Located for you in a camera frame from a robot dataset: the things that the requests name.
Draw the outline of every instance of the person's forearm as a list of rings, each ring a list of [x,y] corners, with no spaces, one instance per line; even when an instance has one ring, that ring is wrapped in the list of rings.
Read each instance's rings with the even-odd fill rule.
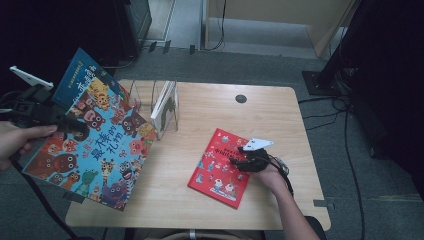
[[[280,186],[272,192],[277,198],[285,239],[319,239],[286,186]]]

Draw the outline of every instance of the picture book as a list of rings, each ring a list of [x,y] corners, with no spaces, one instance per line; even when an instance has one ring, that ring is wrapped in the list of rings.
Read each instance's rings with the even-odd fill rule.
[[[178,91],[176,81],[166,81],[158,101],[155,104],[152,115],[150,116],[153,125],[157,130],[157,139],[160,140],[165,133],[166,128],[172,120],[178,124]]]
[[[93,79],[107,84],[114,93],[128,102],[128,92],[82,48],[78,48],[72,58],[52,101],[65,110],[69,109]]]
[[[217,128],[188,186],[237,209],[249,175],[239,171],[229,158],[246,160],[237,148],[247,142],[247,139]]]
[[[86,123],[85,131],[48,137],[23,172],[123,211],[156,137],[155,128],[96,78],[68,115]]]

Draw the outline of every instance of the black round hole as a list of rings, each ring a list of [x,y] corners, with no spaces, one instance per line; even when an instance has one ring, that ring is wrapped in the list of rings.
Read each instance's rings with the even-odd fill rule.
[[[236,96],[236,101],[238,103],[245,103],[247,101],[247,98],[246,98],[246,96],[239,94],[239,95]]]

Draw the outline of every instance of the gray floor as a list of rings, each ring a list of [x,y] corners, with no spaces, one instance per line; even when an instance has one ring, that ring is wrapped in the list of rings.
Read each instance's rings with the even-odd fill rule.
[[[175,0],[149,0],[152,24],[146,39],[149,41],[165,41],[169,23],[174,10]]]
[[[168,13],[161,10],[168,0],[150,0],[154,5],[152,18],[154,22],[164,22]],[[204,43],[201,42],[201,19],[203,17],[203,1],[199,0],[175,0],[175,5],[171,13],[171,21],[167,28],[166,36],[158,40],[158,45],[164,44],[164,41],[171,41],[171,46],[175,48],[189,48],[195,45],[200,49]],[[213,48],[217,45],[221,36],[222,19],[211,18],[209,20],[209,44],[207,48]],[[224,21],[225,41],[216,51],[246,53],[259,55],[274,55],[282,57],[299,57],[317,59],[317,55],[312,48],[306,27],[299,24],[271,23],[259,21],[243,21],[235,19],[225,19]],[[152,33],[162,32],[159,28],[152,29]],[[340,29],[330,47],[320,57],[329,59],[331,52],[337,47],[343,29]]]
[[[255,44],[237,53],[236,50],[230,51],[231,42],[226,41],[225,48],[220,51],[197,51],[190,55],[188,47],[199,42],[195,15],[199,6],[198,0],[176,0],[166,36],[172,41],[169,53],[163,54],[161,48],[151,53],[144,50],[129,67],[117,70],[115,77],[288,86],[295,90],[299,100],[311,98],[301,71],[320,71],[326,60],[316,58],[305,39],[300,47],[302,51],[290,51],[290,46],[284,46],[284,53],[265,54],[265,50],[255,53],[256,47],[260,47],[260,44]],[[330,101],[304,103],[300,109],[303,116],[335,111]],[[307,131],[324,197],[329,204],[332,227],[326,235],[331,240],[359,239],[361,235],[357,192],[344,146],[344,117],[344,113],[340,114],[334,124]],[[305,119],[304,124],[305,128],[311,128],[329,121],[332,118],[310,118]],[[362,194],[365,238],[424,239],[424,205],[410,176],[391,160],[369,157],[367,140],[353,114],[348,116],[347,139]],[[64,219],[69,207],[69,202],[62,198],[64,191],[45,183],[38,184]],[[0,173],[0,185],[3,198],[0,239],[68,239],[14,169]],[[101,239],[104,230],[73,229],[78,235],[95,239]],[[123,239],[123,233],[123,229],[110,228],[106,239]],[[281,239],[282,233],[269,231],[266,236],[267,239]]]

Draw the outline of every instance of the red book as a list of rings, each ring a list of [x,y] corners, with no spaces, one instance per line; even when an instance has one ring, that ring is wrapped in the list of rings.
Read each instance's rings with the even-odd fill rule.
[[[237,148],[247,142],[247,139],[217,128],[188,186],[237,209],[249,175],[240,172],[229,158],[246,160]]]

